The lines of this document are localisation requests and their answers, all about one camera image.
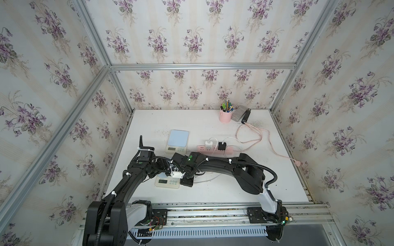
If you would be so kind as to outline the white USB charger adapter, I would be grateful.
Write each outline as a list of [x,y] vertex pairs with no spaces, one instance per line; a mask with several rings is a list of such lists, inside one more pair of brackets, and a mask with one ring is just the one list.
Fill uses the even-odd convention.
[[205,149],[206,151],[212,150],[213,142],[211,140],[205,141]]

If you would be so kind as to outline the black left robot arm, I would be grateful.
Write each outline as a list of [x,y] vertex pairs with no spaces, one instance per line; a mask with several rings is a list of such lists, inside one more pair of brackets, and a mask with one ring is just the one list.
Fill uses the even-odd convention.
[[148,178],[165,173],[171,167],[171,160],[155,155],[153,147],[139,142],[136,155],[122,179],[109,194],[100,201],[92,202],[87,210],[84,246],[123,246],[129,231],[137,224],[152,225],[161,228],[166,225],[167,212],[154,214],[152,204],[147,200],[138,200],[127,207],[137,189]]

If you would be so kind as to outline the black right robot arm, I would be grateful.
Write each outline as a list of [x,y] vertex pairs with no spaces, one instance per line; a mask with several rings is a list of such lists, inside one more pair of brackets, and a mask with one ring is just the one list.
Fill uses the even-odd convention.
[[270,185],[278,180],[278,175],[271,168],[255,162],[247,154],[214,157],[200,152],[192,152],[188,156],[175,153],[168,163],[181,172],[183,179],[191,179],[198,172],[232,176],[244,192],[257,196],[263,218],[267,222],[281,226],[289,222],[289,214],[282,201],[276,199],[270,190]]

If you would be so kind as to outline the black USB charger adapter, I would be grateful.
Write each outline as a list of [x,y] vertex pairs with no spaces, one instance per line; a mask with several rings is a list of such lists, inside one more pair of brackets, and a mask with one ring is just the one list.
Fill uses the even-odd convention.
[[226,143],[226,142],[220,141],[220,142],[218,143],[217,150],[219,150],[219,151],[225,151],[226,148],[227,148],[227,143]]

